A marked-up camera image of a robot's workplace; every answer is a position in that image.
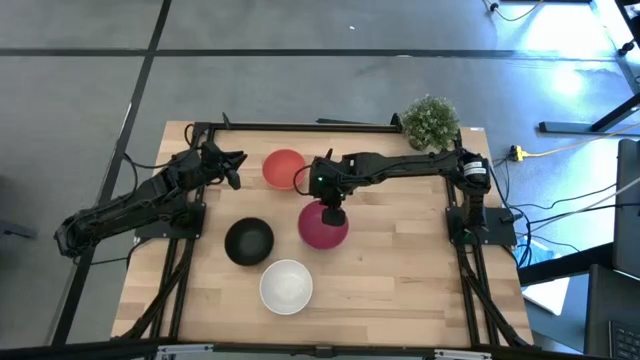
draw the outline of potted plant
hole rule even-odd
[[[416,150],[428,146],[443,150],[458,134],[456,109],[445,98],[425,96],[400,115],[402,131]]]

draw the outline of wood grain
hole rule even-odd
[[[167,123],[157,163],[185,149],[186,122]],[[489,156],[482,129],[463,128],[463,145]],[[329,147],[334,158],[373,151],[387,156],[415,153],[397,134],[218,131],[218,146],[244,150],[249,158],[239,171],[242,189],[207,188],[207,221],[196,242],[179,338],[221,341],[335,345],[468,346],[469,336],[440,177],[391,179],[359,188],[344,203],[350,232],[329,251],[302,243],[297,231],[300,210],[311,201],[293,191],[271,189],[262,178],[264,158],[281,148],[294,149],[310,162]],[[499,206],[495,190],[487,206]],[[243,217],[267,221],[276,237],[267,260],[255,267],[233,264],[224,252],[229,227]],[[155,240],[137,250],[127,273],[113,335],[128,330],[155,295],[167,248]],[[485,246],[492,295],[518,333],[531,333],[515,265],[499,247]],[[260,276],[280,259],[307,266],[314,293],[307,308],[278,316],[261,303]],[[172,300],[165,310],[166,334]],[[476,299],[481,337],[486,341],[482,307]]]

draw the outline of pink bowl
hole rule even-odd
[[[331,226],[322,222],[322,210],[327,207],[320,201],[309,203],[298,217],[298,232],[302,240],[314,249],[328,250],[340,245],[347,237],[349,220],[342,226]]]

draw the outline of bowl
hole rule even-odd
[[[331,226],[322,222],[322,211],[327,207],[320,201],[309,203],[298,216],[298,233],[306,244],[314,249],[328,250],[340,245],[349,232],[349,220],[342,226]]]
[[[295,260],[271,264],[260,279],[260,298],[271,312],[292,315],[302,310],[311,299],[313,280],[309,270]]]
[[[278,190],[293,189],[293,176],[305,165],[304,158],[291,149],[276,150],[262,163],[262,176],[269,185]],[[296,185],[302,184],[304,171],[298,174]]]
[[[257,218],[244,218],[231,226],[224,239],[224,250],[231,261],[251,266],[266,259],[273,249],[273,231]]]

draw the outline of desk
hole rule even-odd
[[[186,148],[186,124],[167,123],[158,164]],[[488,157],[484,130],[464,128],[461,133],[464,147]],[[325,154],[329,147],[334,149],[335,158],[360,151],[387,156],[414,153],[401,135],[221,130],[216,131],[215,142],[224,151],[244,150],[249,157],[239,171],[242,189],[233,191],[223,184],[205,191],[205,226],[195,245],[180,340],[470,345],[457,260],[448,240],[443,178],[391,179],[359,188],[344,204],[350,224],[347,239],[326,252],[303,244],[297,232],[298,214],[312,199],[293,191],[273,190],[262,178],[262,161],[276,149],[295,149],[307,162],[314,155]],[[499,206],[495,186],[485,201],[487,206]],[[250,216],[271,225],[276,243],[263,263],[240,267],[226,257],[224,237],[234,222]],[[154,240],[134,253],[113,326],[114,336],[128,330],[156,295],[167,243]],[[519,335],[532,342],[513,259],[498,246],[484,246],[484,250],[494,301]],[[269,312],[258,293],[262,272],[284,258],[305,264],[314,281],[308,307],[292,316]],[[161,334],[167,334],[172,308],[169,299]],[[486,342],[482,306],[477,299],[475,309],[481,339]]]

